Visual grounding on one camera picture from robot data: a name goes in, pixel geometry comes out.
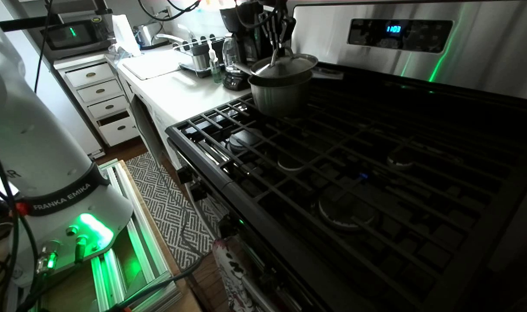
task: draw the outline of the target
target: white robot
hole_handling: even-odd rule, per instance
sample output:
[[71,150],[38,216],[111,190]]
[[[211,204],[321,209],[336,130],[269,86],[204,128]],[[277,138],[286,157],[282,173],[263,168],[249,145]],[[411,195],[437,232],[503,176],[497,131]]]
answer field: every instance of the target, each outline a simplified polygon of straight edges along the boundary
[[15,201],[40,253],[34,261],[19,225],[12,282],[28,287],[38,270],[57,273],[107,251],[132,206],[55,123],[22,71],[19,53],[0,29],[0,159],[19,189]]

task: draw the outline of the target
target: stove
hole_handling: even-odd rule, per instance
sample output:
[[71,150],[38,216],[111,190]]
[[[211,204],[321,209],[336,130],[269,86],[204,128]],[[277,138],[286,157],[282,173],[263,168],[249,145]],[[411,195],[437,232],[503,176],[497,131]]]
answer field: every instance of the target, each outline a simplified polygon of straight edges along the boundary
[[263,310],[480,310],[470,298],[527,197],[527,3],[293,17],[291,48],[319,59],[300,116],[248,95],[166,130],[187,189],[229,211],[218,235],[248,246],[251,296]]
[[527,190],[527,142],[399,109],[385,100],[423,97],[381,88],[314,83],[296,117],[263,116],[246,95],[166,131],[326,308],[452,310]]

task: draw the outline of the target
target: kettle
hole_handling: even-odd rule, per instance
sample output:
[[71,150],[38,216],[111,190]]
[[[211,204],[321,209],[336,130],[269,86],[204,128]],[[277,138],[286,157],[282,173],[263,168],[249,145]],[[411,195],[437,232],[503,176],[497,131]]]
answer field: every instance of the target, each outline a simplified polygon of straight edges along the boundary
[[163,24],[152,22],[152,24],[142,24],[137,27],[135,38],[140,48],[152,48],[164,45],[164,38],[156,38],[158,33],[163,31]]

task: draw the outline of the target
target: floor mat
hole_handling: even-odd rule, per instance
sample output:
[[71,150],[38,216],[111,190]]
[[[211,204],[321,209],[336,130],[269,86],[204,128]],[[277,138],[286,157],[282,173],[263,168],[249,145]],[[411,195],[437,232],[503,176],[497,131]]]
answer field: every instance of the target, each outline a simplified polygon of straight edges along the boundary
[[128,159],[126,168],[151,209],[164,242],[170,246],[177,265],[184,268],[196,261],[197,253],[192,247],[206,253],[213,241],[206,223],[185,201],[171,178],[159,173],[152,157],[147,152],[140,154]]

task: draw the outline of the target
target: control panel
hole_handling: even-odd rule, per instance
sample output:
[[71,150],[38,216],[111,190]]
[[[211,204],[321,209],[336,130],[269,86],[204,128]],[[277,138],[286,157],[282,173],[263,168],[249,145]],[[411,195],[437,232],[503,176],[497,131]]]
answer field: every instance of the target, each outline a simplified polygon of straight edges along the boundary
[[438,53],[451,27],[452,20],[352,19],[348,43]]

